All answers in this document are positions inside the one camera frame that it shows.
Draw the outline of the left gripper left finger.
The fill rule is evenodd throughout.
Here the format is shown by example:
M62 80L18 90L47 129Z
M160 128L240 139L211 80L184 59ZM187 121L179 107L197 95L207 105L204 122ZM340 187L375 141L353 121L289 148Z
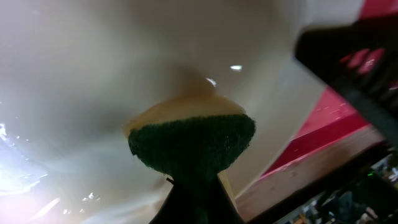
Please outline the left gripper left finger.
M193 192L172 179L167 180L172 184L172 189L149 224L198 223L199 214Z

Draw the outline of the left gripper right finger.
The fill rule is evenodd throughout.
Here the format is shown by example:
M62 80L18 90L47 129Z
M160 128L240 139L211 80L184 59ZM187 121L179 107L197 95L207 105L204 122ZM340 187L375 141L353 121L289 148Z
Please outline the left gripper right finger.
M198 222L200 224L245 224L220 178L199 181Z

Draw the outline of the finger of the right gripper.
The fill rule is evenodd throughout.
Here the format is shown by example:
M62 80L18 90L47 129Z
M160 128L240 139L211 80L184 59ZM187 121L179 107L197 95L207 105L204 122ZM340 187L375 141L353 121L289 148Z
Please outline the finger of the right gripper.
M304 32L295 57L397 145L397 16Z

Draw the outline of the white plate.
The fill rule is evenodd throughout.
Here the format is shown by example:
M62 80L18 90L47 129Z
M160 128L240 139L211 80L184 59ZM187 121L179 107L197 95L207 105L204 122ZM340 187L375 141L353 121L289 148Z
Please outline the white plate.
M162 101L217 93L256 121L227 170L240 196L324 91L301 31L362 1L1 1L1 222L148 223L171 185L122 128Z

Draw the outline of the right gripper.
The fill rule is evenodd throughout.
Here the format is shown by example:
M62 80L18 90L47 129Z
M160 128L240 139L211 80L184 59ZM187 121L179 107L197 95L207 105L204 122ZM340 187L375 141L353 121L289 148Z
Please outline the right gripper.
M397 223L397 149L377 143L251 223Z

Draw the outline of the green yellow sponge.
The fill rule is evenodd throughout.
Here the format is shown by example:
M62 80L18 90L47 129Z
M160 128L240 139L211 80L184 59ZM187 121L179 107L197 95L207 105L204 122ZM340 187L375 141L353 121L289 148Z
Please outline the green yellow sponge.
M193 185L211 182L249 146L256 123L221 96L159 103L124 126L129 148L146 166Z

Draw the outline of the red plastic tray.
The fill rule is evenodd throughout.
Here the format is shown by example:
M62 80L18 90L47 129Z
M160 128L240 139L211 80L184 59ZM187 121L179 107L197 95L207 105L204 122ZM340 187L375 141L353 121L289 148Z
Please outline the red plastic tray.
M228 169L235 208L246 223L331 174L386 138L295 57L306 31L397 16L396 1L263 1L260 57L241 104L256 120L247 151Z

